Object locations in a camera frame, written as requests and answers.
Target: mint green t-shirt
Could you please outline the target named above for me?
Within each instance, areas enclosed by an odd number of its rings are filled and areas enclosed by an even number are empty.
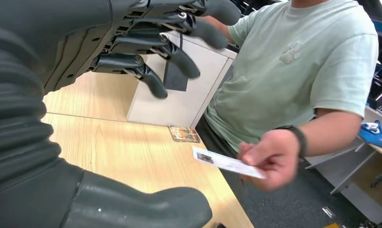
[[[309,121],[316,108],[364,116],[378,38],[357,2],[276,3],[229,32],[241,50],[233,77],[217,90],[205,117],[236,151],[271,129]]]

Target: id card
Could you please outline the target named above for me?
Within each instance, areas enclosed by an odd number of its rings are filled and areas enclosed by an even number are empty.
[[[229,158],[224,155],[197,147],[193,147],[192,149],[194,151],[194,158],[200,162],[246,176],[251,176],[259,179],[265,178],[262,173],[259,172],[255,167],[247,165],[240,160]]]

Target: card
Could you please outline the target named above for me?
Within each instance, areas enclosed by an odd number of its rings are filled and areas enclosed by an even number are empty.
[[[198,133],[196,133],[195,129],[189,127],[168,127],[173,137],[173,140],[176,142],[193,142],[200,143],[201,139],[199,138]]]
[[[193,147],[192,149],[194,151],[194,158],[200,162],[214,165],[220,169],[240,173],[246,176],[251,176],[259,179],[265,178],[262,173],[259,172],[255,167],[247,165],[240,160],[229,158],[224,155],[197,147]]]

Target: human hand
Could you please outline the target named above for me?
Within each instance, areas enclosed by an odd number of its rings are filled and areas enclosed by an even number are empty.
[[[240,144],[238,159],[257,167],[266,177],[242,176],[264,191],[278,189],[293,181],[298,166],[300,145],[293,132],[284,129],[266,132],[258,144]]]

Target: black device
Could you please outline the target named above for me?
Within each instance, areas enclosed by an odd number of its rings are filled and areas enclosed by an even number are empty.
[[[165,32],[226,47],[197,16],[235,24],[229,0],[0,1],[0,228],[201,228],[212,217],[193,188],[146,194],[59,158],[42,123],[43,96],[84,72],[135,75],[160,99],[167,92],[139,54],[158,54],[188,78],[190,57]]]
[[[293,125],[285,125],[278,127],[276,129],[285,129],[293,132],[293,134],[297,137],[299,145],[300,145],[300,151],[298,153],[298,156],[300,158],[304,158],[307,154],[307,138],[305,137],[304,133],[297,127]]]

